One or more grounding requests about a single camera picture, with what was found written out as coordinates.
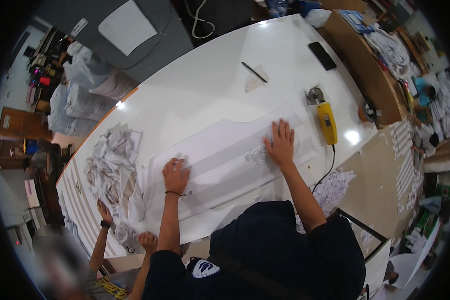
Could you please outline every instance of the electric cloth cutter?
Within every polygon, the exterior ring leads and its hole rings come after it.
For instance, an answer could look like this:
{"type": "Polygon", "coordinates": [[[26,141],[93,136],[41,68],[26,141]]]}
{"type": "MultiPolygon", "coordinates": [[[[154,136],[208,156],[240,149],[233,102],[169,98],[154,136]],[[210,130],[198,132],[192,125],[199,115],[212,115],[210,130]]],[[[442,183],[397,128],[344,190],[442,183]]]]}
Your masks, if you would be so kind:
{"type": "Polygon", "coordinates": [[[308,106],[317,106],[318,119],[320,120],[321,129],[327,144],[336,144],[338,140],[334,114],[332,113],[330,103],[325,101],[324,93],[318,85],[306,93],[306,103],[308,106]]]}

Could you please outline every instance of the black smartphone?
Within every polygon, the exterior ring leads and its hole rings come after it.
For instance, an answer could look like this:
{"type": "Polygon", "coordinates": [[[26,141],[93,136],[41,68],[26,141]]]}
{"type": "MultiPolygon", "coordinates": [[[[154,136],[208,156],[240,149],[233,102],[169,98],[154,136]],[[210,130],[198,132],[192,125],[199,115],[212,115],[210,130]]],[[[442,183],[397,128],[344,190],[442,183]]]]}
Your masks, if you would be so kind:
{"type": "Polygon", "coordinates": [[[313,54],[315,54],[315,57],[318,58],[325,70],[328,71],[337,67],[330,55],[325,52],[324,47],[322,47],[319,42],[311,43],[308,47],[312,50],[313,54]]]}

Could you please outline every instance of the pen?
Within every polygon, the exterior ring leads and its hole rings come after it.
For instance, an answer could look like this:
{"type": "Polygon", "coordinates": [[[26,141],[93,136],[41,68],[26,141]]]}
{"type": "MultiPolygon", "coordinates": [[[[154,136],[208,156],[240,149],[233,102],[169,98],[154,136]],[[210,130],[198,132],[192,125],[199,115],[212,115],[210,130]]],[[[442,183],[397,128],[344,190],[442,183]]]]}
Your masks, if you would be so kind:
{"type": "Polygon", "coordinates": [[[244,63],[244,62],[242,62],[242,64],[245,66],[245,68],[247,68],[247,69],[249,69],[250,71],[252,71],[253,74],[257,75],[258,78],[260,78],[264,83],[266,83],[266,84],[268,83],[262,76],[258,75],[258,73],[255,72],[248,64],[246,64],[246,63],[244,63]]]}

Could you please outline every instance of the white cable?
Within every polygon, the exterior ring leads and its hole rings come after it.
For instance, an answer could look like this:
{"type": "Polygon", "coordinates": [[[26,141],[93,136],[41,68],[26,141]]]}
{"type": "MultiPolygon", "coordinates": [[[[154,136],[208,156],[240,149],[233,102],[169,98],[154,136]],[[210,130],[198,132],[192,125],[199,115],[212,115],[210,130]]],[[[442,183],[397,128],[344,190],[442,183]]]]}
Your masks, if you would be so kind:
{"type": "Polygon", "coordinates": [[[193,22],[193,27],[192,27],[192,37],[194,37],[196,39],[204,39],[204,38],[208,38],[209,36],[211,36],[215,32],[215,25],[212,22],[205,21],[205,20],[200,19],[198,17],[198,13],[199,13],[200,9],[205,4],[205,2],[207,2],[207,0],[203,0],[203,2],[200,4],[200,6],[198,6],[197,11],[195,12],[195,16],[193,16],[192,13],[190,12],[189,2],[187,0],[184,0],[184,2],[185,2],[187,13],[190,15],[190,17],[195,19],[195,21],[193,22]],[[202,37],[196,36],[195,35],[195,27],[197,26],[197,21],[202,21],[202,22],[210,24],[211,25],[211,32],[209,34],[207,34],[206,36],[202,36],[202,37]]]}

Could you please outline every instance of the black wristwatch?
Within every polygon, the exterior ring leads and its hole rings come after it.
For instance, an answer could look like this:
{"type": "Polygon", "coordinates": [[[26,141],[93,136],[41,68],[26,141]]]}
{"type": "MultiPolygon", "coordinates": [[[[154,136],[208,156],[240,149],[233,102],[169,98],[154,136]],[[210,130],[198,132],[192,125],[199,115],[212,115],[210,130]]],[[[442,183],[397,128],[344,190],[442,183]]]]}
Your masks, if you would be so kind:
{"type": "Polygon", "coordinates": [[[102,220],[102,221],[100,222],[100,226],[110,228],[110,224],[108,224],[108,223],[105,222],[104,220],[102,220]]]}

